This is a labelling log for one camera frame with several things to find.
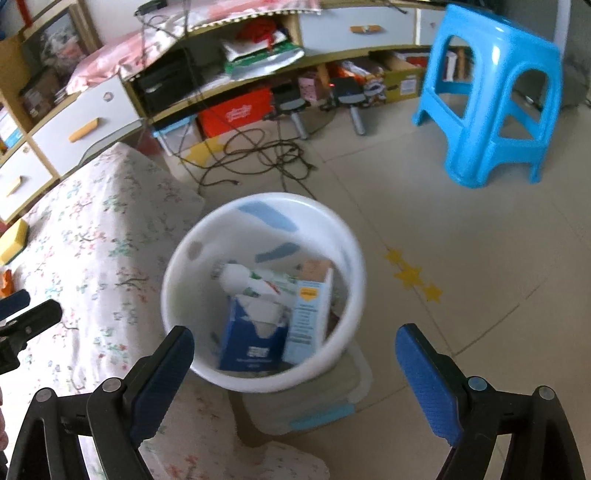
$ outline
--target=bucket rim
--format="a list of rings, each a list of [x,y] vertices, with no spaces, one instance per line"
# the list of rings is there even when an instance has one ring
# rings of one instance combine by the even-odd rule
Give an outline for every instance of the bucket rim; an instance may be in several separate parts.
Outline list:
[[[308,197],[284,192],[257,193],[233,200],[210,212],[203,217],[203,219],[198,221],[177,245],[173,256],[168,262],[161,290],[161,313],[166,332],[168,333],[174,326],[170,324],[169,320],[170,316],[168,313],[171,309],[167,295],[170,291],[168,285],[171,281],[172,275],[171,266],[179,261],[179,256],[186,250],[188,243],[192,241],[191,233],[197,228],[207,226],[226,212],[236,209],[236,206],[239,206],[240,204],[251,202],[253,200],[265,201],[271,199],[300,203],[316,210],[318,213],[331,220],[333,227],[340,231],[339,236],[343,239],[343,243],[348,244],[347,252],[350,257],[350,268],[351,272],[354,272],[355,274],[350,280],[345,309],[343,310],[343,314],[341,315],[336,328],[318,353],[306,359],[301,364],[295,365],[284,372],[272,374],[267,377],[242,378],[233,377],[222,371],[216,370],[200,358],[196,356],[193,357],[191,370],[197,373],[200,377],[227,390],[243,393],[270,393],[286,390],[315,378],[327,371],[339,360],[343,351],[351,341],[353,341],[355,332],[361,321],[363,307],[365,306],[365,261],[363,259],[359,242],[345,221],[326,205],[323,205],[316,200],[309,199]]]

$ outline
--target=screw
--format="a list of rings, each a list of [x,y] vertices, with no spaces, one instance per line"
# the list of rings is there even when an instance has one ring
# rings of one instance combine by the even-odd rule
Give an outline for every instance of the screw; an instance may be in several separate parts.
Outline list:
[[[540,387],[538,393],[544,400],[552,400],[555,396],[554,390],[546,386]]]
[[[121,380],[119,378],[109,378],[103,382],[103,390],[108,393],[119,390],[120,386]]]
[[[44,402],[47,401],[51,398],[51,390],[49,390],[49,388],[44,388],[43,390],[40,390],[39,392],[37,392],[37,395],[35,395],[35,399],[38,402]]]
[[[468,387],[477,392],[481,392],[486,390],[488,383],[486,383],[486,380],[482,377],[470,377],[468,379]]]

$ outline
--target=yellow star sticker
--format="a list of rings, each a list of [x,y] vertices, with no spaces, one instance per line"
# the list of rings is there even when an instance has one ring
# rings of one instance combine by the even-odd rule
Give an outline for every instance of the yellow star sticker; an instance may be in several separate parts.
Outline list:
[[[384,258],[394,266],[398,265],[400,262],[404,262],[402,259],[402,250],[396,250],[394,248],[388,248],[388,253],[384,255]]]
[[[421,267],[411,267],[410,265],[407,266],[404,270],[399,273],[395,273],[394,277],[402,281],[402,286],[406,290],[410,290],[414,286],[421,286],[425,285],[422,281],[421,277],[419,276],[421,273]]]
[[[423,287],[422,290],[427,301],[436,301],[437,303],[441,303],[439,301],[439,297],[443,293],[443,290],[437,288],[433,283],[430,283],[428,287]]]

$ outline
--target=yellow box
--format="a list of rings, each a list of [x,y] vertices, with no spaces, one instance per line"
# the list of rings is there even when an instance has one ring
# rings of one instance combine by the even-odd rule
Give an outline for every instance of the yellow box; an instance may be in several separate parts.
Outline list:
[[[0,265],[6,265],[27,246],[29,226],[19,218],[0,236]]]
[[[371,57],[386,70],[384,85],[386,87],[386,101],[399,102],[421,95],[425,69],[399,59],[394,52],[372,52]]]

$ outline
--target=black cable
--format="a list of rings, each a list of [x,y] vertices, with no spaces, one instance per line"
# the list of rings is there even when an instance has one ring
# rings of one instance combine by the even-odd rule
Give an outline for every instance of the black cable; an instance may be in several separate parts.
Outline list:
[[[171,32],[167,31],[164,28],[161,28],[157,25],[151,24],[152,21],[154,20],[154,18],[160,17],[159,15],[155,15],[152,18],[150,18],[150,20],[148,22],[145,22],[143,15],[140,15],[138,12],[136,12],[135,16],[138,18],[138,20],[142,24],[142,69],[143,70],[146,67],[145,29],[146,28],[153,28],[157,31],[161,31],[161,32],[165,33],[166,35],[170,36],[171,38],[173,38],[175,40],[175,42],[181,42],[182,40],[185,40],[188,36],[189,12],[190,12],[190,0],[183,0],[184,28],[183,28],[183,36],[180,38],[176,37],[174,34],[172,34]],[[197,95],[192,95],[192,96],[196,96],[197,101],[202,103],[202,105],[205,108],[208,108],[207,103],[205,101],[206,98],[200,88],[199,82],[197,81],[197,79],[195,77],[195,72],[193,71],[193,68],[192,68],[193,61],[192,61],[190,52],[188,51],[188,48],[182,44],[180,44],[180,48],[182,49],[182,51],[185,55],[187,65],[189,67],[191,82],[193,84],[193,91],[197,92]],[[181,150],[183,149],[183,142],[184,142],[186,135],[189,132],[190,123],[188,123],[185,127],[185,131],[184,131],[183,136],[181,138],[177,152],[173,152],[172,149],[168,146],[166,139],[164,137],[161,137],[161,139],[164,142],[164,145],[167,147],[167,149],[169,151],[173,152],[173,156],[180,160],[181,165],[184,167],[184,169],[187,171],[187,173],[190,175],[190,177],[197,183],[197,185],[198,185],[197,192],[198,193],[201,193],[202,187],[214,186],[214,185],[218,185],[221,183],[232,183],[234,185],[240,184],[239,181],[232,180],[232,179],[224,179],[224,180],[214,181],[211,183],[206,183],[205,182],[206,177],[208,176],[208,174],[211,171],[213,171],[216,168],[223,168],[224,170],[226,170],[230,173],[238,174],[238,175],[261,175],[261,174],[265,174],[271,170],[277,170],[280,174],[281,185],[282,185],[284,191],[286,191],[286,192],[288,191],[287,184],[286,184],[285,180],[289,179],[289,180],[292,180],[292,181],[298,183],[312,198],[315,199],[314,194],[303,184],[303,180],[307,179],[310,176],[311,172],[313,170],[316,170],[316,167],[304,159],[304,149],[296,143],[296,139],[298,137],[289,138],[289,139],[285,139],[285,140],[281,138],[281,127],[280,127],[279,120],[277,120],[278,139],[264,142],[266,132],[263,129],[249,128],[246,130],[241,130],[241,129],[233,126],[230,122],[228,122],[226,120],[225,117],[223,117],[222,115],[219,115],[215,110],[210,110],[210,111],[212,114],[214,114],[215,117],[217,117],[217,119],[221,120],[224,124],[229,126],[231,128],[231,130],[234,130],[236,132],[232,137],[230,137],[226,141],[224,148],[223,148],[222,158],[216,157],[211,146],[209,145],[207,140],[205,140],[205,145],[207,147],[207,150],[209,151],[209,154],[213,158],[212,165],[210,165],[208,167],[201,167],[199,165],[195,165],[192,162],[189,162],[181,155]],[[153,116],[150,116],[146,120],[147,121],[146,121],[146,125],[144,128],[147,128],[148,125],[150,123],[152,123]],[[330,123],[330,121],[327,122],[322,127],[320,127],[319,129],[316,129],[311,134],[314,134],[318,130],[324,128],[328,123]],[[261,135],[257,141],[254,141],[249,135],[246,134],[246,133],[252,133],[252,132],[260,132]],[[230,150],[230,146],[232,144],[232,141],[234,141],[235,139],[237,139],[239,137],[246,138],[248,140],[248,142],[252,145],[252,147]],[[273,160],[267,154],[267,150],[273,151],[273,153],[275,154],[275,160]],[[234,167],[232,167],[232,168],[229,167],[229,165],[235,164],[239,160],[242,160],[243,158],[246,158],[252,154],[256,154],[258,160],[263,165],[264,168],[262,170],[256,171],[256,172],[241,172],[241,171],[235,170]],[[197,179],[195,177],[195,175],[191,172],[191,170],[186,165],[186,163],[190,163],[191,165],[204,170],[200,179]],[[304,167],[304,171],[305,171],[304,174],[298,176],[298,175],[287,170],[288,166],[295,166],[298,164]]]

